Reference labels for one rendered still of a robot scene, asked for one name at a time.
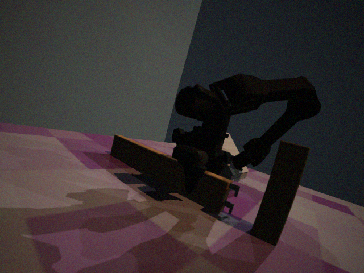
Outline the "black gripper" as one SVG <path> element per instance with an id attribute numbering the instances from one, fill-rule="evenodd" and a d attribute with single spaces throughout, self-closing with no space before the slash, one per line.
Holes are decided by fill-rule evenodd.
<path id="1" fill-rule="evenodd" d="M 194 147 L 179 144 L 172 153 L 172 158 L 184 168 L 185 191 L 188 194 L 192 193 L 206 171 L 219 175 L 232 160 L 231 153 L 222 150 L 225 138 L 229 137 L 226 128 L 203 122 L 197 130 L 200 136 Z"/>

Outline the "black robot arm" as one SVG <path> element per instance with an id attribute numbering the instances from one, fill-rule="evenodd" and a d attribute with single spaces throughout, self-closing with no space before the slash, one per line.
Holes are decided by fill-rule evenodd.
<path id="1" fill-rule="evenodd" d="M 244 151 L 232 155 L 235 168 L 241 171 L 250 163 L 253 167 L 261 164 L 273 143 L 298 121 L 310 119 L 321 109 L 315 87 L 303 76 L 264 80 L 240 73 L 209 84 L 209 88 L 211 91 L 196 84 L 182 89 L 176 97 L 177 113 L 227 129 L 232 115 L 256 110 L 265 102 L 288 100 L 286 112 L 260 138 L 251 139 L 243 146 Z M 172 141 L 176 146 L 194 147 L 200 136 L 197 128 L 191 132 L 174 129 Z"/>

